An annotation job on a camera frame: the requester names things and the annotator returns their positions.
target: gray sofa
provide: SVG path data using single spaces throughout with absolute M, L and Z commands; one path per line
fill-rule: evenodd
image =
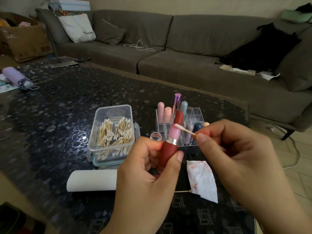
M 99 10 L 87 13 L 91 23 L 105 19 L 126 29 L 120 44 L 73 43 L 49 10 L 37 10 L 57 55 L 90 57 L 92 62 L 151 78 L 247 101 L 250 114 L 289 130 L 303 132 L 312 125 L 312 25 L 281 20 L 226 15 L 162 15 Z M 274 22 L 302 39 L 283 59 L 279 78 L 219 69 L 219 57 L 255 39 L 260 25 Z M 155 52 L 124 47 L 142 39 Z

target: white tote bag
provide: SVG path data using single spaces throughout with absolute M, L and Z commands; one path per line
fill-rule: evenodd
M 65 32 L 74 43 L 89 42 L 96 39 L 87 14 L 58 17 Z

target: person's right hand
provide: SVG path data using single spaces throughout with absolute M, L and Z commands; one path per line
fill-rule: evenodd
M 311 219 L 298 204 L 268 137 L 228 120 L 214 122 L 196 134 L 197 144 L 224 187 L 266 231 L 311 231 Z

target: sofa leg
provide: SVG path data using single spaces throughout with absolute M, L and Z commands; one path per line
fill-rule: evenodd
M 286 129 L 284 128 L 285 130 L 287 130 L 286 134 L 283 136 L 282 140 L 286 140 L 292 133 L 294 133 L 294 130 L 291 130 L 291 129 Z

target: red lipstick bullet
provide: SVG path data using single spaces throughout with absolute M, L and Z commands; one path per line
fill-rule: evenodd
M 164 168 L 167 164 L 169 158 L 177 151 L 177 143 L 180 138 L 181 130 L 174 126 L 174 124 L 182 125 L 183 122 L 183 113 L 180 110 L 177 110 L 174 123 L 170 127 L 169 134 L 163 143 L 161 148 L 161 156 L 159 164 Z

